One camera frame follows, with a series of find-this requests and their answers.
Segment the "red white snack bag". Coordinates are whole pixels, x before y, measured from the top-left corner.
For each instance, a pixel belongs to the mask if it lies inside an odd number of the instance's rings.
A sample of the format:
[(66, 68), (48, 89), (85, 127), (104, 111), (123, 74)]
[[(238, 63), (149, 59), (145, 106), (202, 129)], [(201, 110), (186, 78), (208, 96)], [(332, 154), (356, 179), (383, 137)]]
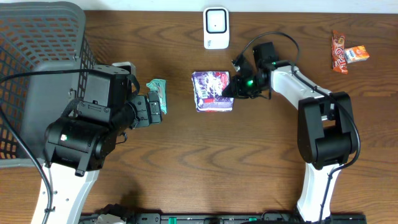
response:
[(234, 98), (222, 96), (222, 91), (229, 85), (229, 72), (193, 72), (192, 82), (198, 112), (233, 110)]

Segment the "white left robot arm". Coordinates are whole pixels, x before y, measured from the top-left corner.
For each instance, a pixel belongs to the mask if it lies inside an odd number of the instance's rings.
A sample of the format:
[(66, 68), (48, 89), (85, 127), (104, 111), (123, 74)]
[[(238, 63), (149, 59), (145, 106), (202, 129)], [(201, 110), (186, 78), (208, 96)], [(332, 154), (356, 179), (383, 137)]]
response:
[(78, 223), (104, 161), (127, 128), (162, 121), (158, 93), (139, 93), (131, 62), (96, 65), (88, 71), (85, 94), (72, 100), (45, 131), (43, 170), (32, 223)]

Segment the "small red white packet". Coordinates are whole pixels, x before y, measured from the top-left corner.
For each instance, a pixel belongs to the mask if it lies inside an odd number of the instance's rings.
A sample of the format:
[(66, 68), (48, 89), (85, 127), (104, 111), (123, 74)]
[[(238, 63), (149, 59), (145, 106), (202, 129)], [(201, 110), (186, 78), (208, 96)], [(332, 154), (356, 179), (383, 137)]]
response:
[(370, 57), (365, 46), (359, 45), (345, 49), (345, 59), (347, 63), (365, 61)]

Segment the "teal snack packet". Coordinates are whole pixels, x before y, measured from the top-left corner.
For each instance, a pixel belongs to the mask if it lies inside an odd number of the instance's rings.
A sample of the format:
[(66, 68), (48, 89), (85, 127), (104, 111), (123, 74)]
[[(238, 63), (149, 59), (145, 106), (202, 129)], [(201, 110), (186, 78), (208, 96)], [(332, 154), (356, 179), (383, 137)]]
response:
[(164, 114), (167, 114), (167, 94), (166, 94), (167, 81), (164, 79), (153, 79), (149, 83), (146, 83), (146, 87), (150, 91), (156, 91), (159, 95), (160, 108)]

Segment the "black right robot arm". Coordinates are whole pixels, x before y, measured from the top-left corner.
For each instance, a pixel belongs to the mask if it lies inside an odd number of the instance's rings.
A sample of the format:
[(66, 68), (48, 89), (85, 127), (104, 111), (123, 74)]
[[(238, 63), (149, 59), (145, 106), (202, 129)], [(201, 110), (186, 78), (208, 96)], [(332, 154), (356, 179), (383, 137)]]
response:
[(294, 62), (279, 59), (272, 42), (255, 46), (253, 56), (255, 65), (243, 54), (232, 61), (237, 74), (222, 95), (258, 98), (267, 90), (282, 95), (297, 109), (297, 146), (305, 162), (305, 177), (296, 209), (301, 222), (329, 223), (336, 178), (360, 152), (351, 98), (317, 86)]

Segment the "orange chocolate bar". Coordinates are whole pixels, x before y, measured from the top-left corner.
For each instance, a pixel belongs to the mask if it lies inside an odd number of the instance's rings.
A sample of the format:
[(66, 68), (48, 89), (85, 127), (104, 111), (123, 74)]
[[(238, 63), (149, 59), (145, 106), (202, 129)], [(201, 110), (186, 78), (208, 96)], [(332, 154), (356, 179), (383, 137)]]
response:
[(332, 70), (342, 74), (348, 73), (345, 59), (345, 35), (337, 30), (332, 31), (331, 37)]

